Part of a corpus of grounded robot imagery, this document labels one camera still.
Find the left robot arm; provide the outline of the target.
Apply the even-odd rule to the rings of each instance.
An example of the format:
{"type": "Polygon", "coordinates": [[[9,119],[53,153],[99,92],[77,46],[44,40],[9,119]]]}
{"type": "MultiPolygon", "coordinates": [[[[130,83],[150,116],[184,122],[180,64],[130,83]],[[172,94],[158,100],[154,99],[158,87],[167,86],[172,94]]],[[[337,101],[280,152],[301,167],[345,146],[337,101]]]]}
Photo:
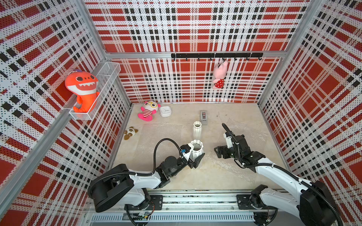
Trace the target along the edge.
{"type": "Polygon", "coordinates": [[[154,165],[151,172],[129,170],[120,164],[94,179],[87,194],[93,200],[95,211],[104,212],[115,205],[131,205],[143,210],[152,202],[148,189],[163,188],[185,167],[199,167],[205,153],[203,143],[193,140],[188,144],[176,146],[179,157],[167,157],[159,166],[154,165]]]}

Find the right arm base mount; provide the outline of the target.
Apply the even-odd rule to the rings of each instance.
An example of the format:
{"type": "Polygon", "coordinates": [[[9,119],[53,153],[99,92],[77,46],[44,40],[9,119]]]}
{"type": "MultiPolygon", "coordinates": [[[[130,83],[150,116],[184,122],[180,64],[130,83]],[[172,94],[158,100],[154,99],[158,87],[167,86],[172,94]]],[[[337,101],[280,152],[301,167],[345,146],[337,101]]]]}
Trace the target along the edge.
{"type": "Polygon", "coordinates": [[[239,210],[263,210],[263,211],[275,211],[276,208],[272,206],[266,206],[262,204],[254,204],[251,194],[236,195],[237,205],[239,210]]]}

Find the large white ribbed vase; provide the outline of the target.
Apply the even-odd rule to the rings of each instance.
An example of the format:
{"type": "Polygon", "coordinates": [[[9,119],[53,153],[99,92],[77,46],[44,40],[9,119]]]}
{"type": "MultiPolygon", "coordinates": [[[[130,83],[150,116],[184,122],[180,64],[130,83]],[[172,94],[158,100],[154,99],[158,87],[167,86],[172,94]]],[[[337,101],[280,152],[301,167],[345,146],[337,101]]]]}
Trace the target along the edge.
{"type": "Polygon", "coordinates": [[[193,141],[191,141],[190,144],[193,146],[191,154],[190,154],[190,159],[192,161],[196,161],[196,159],[198,157],[200,157],[202,154],[204,154],[203,143],[200,140],[193,140],[193,141]]]}

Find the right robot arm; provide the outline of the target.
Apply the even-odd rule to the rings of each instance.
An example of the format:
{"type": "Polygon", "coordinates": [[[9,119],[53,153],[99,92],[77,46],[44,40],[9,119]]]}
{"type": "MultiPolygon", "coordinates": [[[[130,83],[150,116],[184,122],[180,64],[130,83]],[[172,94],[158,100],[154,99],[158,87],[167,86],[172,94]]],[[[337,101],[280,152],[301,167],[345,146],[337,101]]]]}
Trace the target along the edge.
{"type": "Polygon", "coordinates": [[[232,158],[238,167],[260,174],[285,190],[282,193],[266,185],[259,185],[250,193],[251,207],[256,210],[273,207],[276,211],[285,211],[298,217],[306,226],[344,224],[331,192],[324,183],[311,182],[276,165],[264,154],[252,151],[243,135],[236,136],[225,123],[222,127],[225,129],[226,145],[214,148],[217,157],[232,158]]]}

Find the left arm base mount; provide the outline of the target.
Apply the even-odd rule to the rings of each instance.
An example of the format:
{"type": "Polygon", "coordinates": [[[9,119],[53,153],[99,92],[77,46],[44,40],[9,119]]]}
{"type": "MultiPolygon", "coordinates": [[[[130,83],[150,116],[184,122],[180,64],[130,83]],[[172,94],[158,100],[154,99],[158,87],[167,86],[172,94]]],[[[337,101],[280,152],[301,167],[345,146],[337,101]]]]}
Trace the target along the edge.
{"type": "Polygon", "coordinates": [[[131,204],[127,204],[126,206],[130,211],[159,211],[162,210],[163,207],[163,198],[162,195],[151,195],[137,206],[131,204]]]}

